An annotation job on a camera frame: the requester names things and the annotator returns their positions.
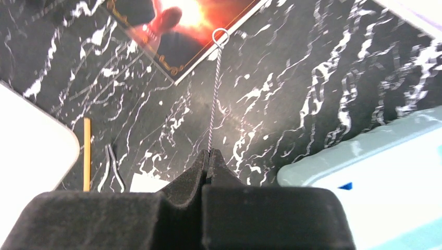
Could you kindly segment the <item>test tube with blue cap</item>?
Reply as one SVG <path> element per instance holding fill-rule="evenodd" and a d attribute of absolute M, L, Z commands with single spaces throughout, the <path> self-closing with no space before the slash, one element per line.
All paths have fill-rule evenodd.
<path fill-rule="evenodd" d="M 346 183 L 346 184 L 344 184 L 344 185 L 339 186 L 338 188 L 341 189 L 341 190 L 347 190 L 347 191 L 349 191 L 349 190 L 352 190 L 352 189 L 353 189 L 353 183 L 352 183 L 352 182 L 349 182 L 349 183 Z"/>

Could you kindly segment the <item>tan rubber tube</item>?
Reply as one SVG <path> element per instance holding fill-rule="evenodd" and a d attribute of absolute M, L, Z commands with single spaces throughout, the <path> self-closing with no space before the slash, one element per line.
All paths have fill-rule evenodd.
<path fill-rule="evenodd" d="M 90 191 L 91 181 L 91 120 L 90 118 L 84 118 L 83 120 L 83 135 L 84 135 L 84 148 L 83 148 L 83 191 Z"/>

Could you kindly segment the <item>test tube brush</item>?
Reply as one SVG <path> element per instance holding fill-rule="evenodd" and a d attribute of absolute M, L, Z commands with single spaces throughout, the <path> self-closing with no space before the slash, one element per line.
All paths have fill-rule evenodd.
<path fill-rule="evenodd" d="M 215 120 L 215 112 L 216 105 L 218 100 L 218 91 L 221 83 L 220 80 L 220 66 L 221 66 L 221 58 L 222 51 L 224 46 L 228 43 L 230 39 L 230 35 L 225 28 L 217 28 L 212 32 L 212 40 L 214 45 L 217 48 L 217 57 L 216 57 L 216 67 L 215 67 L 215 84 L 212 98 L 212 107 L 211 107 L 211 115 L 210 115 L 210 124 L 208 128 L 208 151 L 212 150 L 213 145 L 213 130 L 214 130 L 214 120 Z"/>

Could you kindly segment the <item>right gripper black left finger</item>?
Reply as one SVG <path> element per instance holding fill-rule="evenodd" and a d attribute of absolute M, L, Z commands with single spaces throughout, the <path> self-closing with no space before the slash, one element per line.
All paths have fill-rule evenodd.
<path fill-rule="evenodd" d="M 21 212 L 2 249 L 200 249 L 209 153 L 155 193 L 45 192 Z"/>

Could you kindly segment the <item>white plastic bin lid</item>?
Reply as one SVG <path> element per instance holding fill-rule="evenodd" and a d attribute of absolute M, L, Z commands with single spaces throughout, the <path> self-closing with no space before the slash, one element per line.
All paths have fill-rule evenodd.
<path fill-rule="evenodd" d="M 35 196 L 58 187 L 79 152 L 69 128 L 1 83 L 1 242 Z"/>

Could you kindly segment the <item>small white plastic bag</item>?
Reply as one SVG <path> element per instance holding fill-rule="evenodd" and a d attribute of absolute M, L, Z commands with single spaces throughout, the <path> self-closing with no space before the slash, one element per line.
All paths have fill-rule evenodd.
<path fill-rule="evenodd" d="M 155 193 L 168 184 L 169 181 L 152 178 L 147 174 L 135 173 L 129 191 L 133 193 Z"/>

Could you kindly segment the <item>Three Days To See book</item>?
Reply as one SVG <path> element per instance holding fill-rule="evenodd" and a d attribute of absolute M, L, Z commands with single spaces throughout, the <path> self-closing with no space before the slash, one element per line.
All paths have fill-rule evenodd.
<path fill-rule="evenodd" d="M 265 1 L 106 1 L 127 36 L 174 84 L 225 46 Z"/>

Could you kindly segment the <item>teal plastic bin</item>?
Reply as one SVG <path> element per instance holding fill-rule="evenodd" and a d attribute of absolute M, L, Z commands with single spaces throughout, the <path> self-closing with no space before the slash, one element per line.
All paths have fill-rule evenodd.
<path fill-rule="evenodd" d="M 357 249 L 441 249 L 441 107 L 283 166 L 277 182 L 332 191 Z"/>

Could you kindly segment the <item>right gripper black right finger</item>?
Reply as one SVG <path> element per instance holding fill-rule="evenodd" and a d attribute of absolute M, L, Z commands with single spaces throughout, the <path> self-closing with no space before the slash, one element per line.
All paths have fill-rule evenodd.
<path fill-rule="evenodd" d="M 202 187 L 205 249 L 355 249 L 337 196 L 316 187 L 247 186 L 210 152 Z"/>

